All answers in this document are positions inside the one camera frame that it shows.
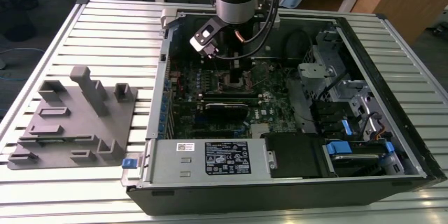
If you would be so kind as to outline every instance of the floor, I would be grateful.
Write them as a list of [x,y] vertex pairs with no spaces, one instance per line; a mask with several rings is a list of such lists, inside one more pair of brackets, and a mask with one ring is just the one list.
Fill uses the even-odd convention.
[[[198,4],[209,3],[209,0],[168,1]],[[38,0],[40,6],[29,11],[29,18],[37,28],[37,36],[24,42],[12,43],[0,35],[0,47],[46,49],[74,2],[76,0]],[[445,53],[448,51],[448,41],[432,36],[430,31],[425,31],[413,45],[413,50],[441,85],[448,89],[448,57]],[[4,70],[0,70],[0,77],[25,79],[30,75],[40,57],[41,54],[37,51],[12,51],[0,54],[0,59],[8,65]],[[14,101],[22,85],[24,81],[0,80],[0,119]]]

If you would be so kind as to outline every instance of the power supply label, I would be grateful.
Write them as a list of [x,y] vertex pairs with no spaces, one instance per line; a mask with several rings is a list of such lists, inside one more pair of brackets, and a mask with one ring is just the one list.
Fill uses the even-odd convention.
[[208,175],[249,174],[246,142],[205,143],[205,172]]

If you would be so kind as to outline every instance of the blue latch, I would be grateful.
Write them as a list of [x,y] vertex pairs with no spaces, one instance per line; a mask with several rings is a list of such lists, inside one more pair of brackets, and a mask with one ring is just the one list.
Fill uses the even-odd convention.
[[133,158],[124,158],[121,162],[122,169],[137,169],[137,159]]
[[393,145],[390,142],[385,142],[385,148],[386,148],[386,151],[390,153],[390,152],[394,152],[394,148],[393,148]]
[[349,154],[352,153],[352,148],[346,141],[333,141],[326,144],[326,151],[329,155],[333,154]]
[[352,129],[349,127],[349,124],[348,124],[346,120],[342,120],[342,125],[344,125],[344,128],[345,128],[346,135],[350,136],[353,133],[352,133]]

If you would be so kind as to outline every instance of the blue cable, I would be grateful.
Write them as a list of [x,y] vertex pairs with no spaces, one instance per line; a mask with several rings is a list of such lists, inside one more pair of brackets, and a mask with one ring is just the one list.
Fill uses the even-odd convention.
[[28,47],[22,47],[22,48],[10,48],[2,52],[0,52],[0,54],[5,53],[5,52],[10,52],[10,51],[14,51],[14,50],[34,50],[34,51],[38,51],[41,53],[45,53],[44,50],[38,49],[38,48],[28,48]]
[[4,81],[25,81],[25,80],[28,80],[28,78],[25,78],[25,79],[9,79],[9,78],[0,77],[0,80],[4,80]]
[[[10,52],[10,51],[14,51],[14,50],[33,50],[33,51],[38,51],[41,53],[45,53],[44,50],[38,49],[38,48],[28,48],[28,47],[22,47],[22,48],[10,48],[2,52],[0,52],[0,54],[4,54],[5,52]],[[5,78],[5,77],[0,77],[0,80],[4,80],[4,81],[25,81],[28,78],[25,79],[10,79],[10,78]]]

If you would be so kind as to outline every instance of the white sticker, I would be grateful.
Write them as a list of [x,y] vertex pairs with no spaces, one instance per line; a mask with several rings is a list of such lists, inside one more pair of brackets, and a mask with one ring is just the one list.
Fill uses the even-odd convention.
[[194,143],[177,143],[176,150],[178,152],[193,152],[194,151]]

